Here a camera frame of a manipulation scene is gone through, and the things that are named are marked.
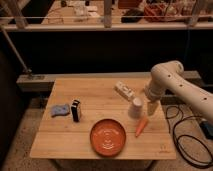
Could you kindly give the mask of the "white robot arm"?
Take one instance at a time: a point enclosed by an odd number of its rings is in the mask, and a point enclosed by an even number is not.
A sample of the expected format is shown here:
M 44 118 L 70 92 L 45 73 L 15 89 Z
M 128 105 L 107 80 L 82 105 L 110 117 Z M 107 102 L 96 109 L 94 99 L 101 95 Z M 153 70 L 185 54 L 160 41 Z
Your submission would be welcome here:
M 213 94 L 186 81 L 183 72 L 183 64 L 176 60 L 154 65 L 151 81 L 144 89 L 146 97 L 155 102 L 169 90 L 213 124 Z

